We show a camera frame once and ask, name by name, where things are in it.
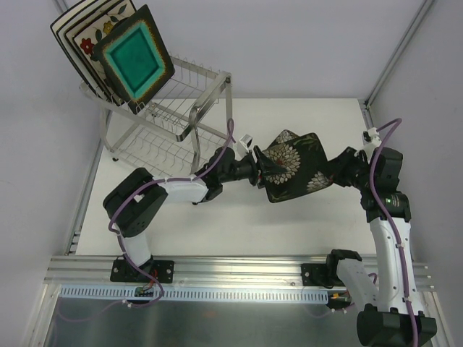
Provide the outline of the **black dahlia square plate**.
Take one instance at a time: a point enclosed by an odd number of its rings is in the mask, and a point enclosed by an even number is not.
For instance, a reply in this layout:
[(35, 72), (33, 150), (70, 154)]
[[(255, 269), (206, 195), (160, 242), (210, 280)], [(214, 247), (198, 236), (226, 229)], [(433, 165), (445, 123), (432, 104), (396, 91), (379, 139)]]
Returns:
[(327, 157), (321, 141), (313, 132), (299, 136), (285, 129), (263, 154), (284, 169), (283, 173), (262, 179), (271, 203), (293, 200), (332, 185), (332, 181), (320, 170)]

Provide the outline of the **cream floral square plate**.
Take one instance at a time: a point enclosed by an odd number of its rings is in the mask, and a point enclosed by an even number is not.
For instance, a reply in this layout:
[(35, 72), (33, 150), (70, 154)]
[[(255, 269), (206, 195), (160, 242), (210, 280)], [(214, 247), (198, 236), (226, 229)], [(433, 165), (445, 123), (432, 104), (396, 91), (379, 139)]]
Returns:
[(109, 85), (103, 66), (95, 55), (94, 48), (118, 24), (136, 12), (132, 1), (95, 1), (85, 9), (85, 16), (77, 27), (70, 31), (71, 39), (90, 73), (95, 77), (104, 98), (118, 104), (122, 102)]
[(84, 64), (83, 58), (79, 55), (79, 52), (71, 39), (70, 31), (77, 27), (77, 24), (82, 22), (83, 17), (85, 16), (86, 8), (88, 8), (92, 3), (95, 1), (80, 1), (79, 3), (75, 4), (72, 9), (70, 9), (67, 13), (66, 19), (69, 20), (67, 26), (61, 30), (61, 34), (63, 36), (63, 41), (69, 47), (69, 52), (73, 57), (73, 61), (78, 66), (78, 69), (83, 73), (84, 78), (88, 82), (89, 86), (93, 89), (93, 91), (103, 98), (104, 100), (108, 100), (104, 98), (104, 94), (102, 90), (99, 88), (98, 83), (95, 80), (95, 77), (90, 73), (87, 66)]

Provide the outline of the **round cream plate brown rim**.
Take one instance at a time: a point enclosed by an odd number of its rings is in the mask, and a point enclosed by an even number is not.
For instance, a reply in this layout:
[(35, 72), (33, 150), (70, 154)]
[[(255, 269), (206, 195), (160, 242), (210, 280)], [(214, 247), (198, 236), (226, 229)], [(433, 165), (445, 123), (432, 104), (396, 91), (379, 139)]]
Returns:
[(127, 99), (124, 96), (121, 80), (118, 76), (117, 68), (114, 66), (114, 60), (110, 57), (110, 50), (116, 42), (119, 25), (120, 22), (114, 24), (109, 20), (103, 23), (104, 36), (96, 45), (96, 56), (105, 74), (104, 82), (111, 89), (111, 98), (118, 105), (121, 105)]

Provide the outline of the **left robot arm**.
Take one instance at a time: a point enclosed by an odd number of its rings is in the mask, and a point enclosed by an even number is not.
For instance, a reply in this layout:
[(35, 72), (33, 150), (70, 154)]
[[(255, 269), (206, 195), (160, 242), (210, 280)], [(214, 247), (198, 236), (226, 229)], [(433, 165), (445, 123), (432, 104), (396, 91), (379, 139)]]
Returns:
[(115, 283), (171, 283), (174, 262), (156, 260), (148, 246), (146, 229), (166, 202), (209, 202), (230, 181), (248, 180), (253, 186), (267, 177), (285, 173), (259, 147), (241, 160), (230, 147), (220, 147), (211, 159), (188, 177), (155, 179), (146, 168), (137, 168), (103, 200), (122, 256), (114, 260), (110, 280)]

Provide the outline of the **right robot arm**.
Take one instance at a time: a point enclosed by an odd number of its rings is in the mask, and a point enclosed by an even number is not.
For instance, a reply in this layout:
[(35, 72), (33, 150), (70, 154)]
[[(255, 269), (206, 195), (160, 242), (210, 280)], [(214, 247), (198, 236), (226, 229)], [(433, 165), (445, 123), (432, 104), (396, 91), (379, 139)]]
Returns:
[(408, 197), (397, 189), (402, 161), (403, 155), (388, 147), (374, 149), (370, 160), (364, 151), (348, 147), (326, 164), (333, 183), (360, 191), (375, 243), (376, 283), (354, 251), (332, 250), (324, 268), (330, 284), (344, 284), (348, 290), (363, 346), (424, 346), (437, 333), (436, 320), (425, 315), (415, 283), (411, 210)]

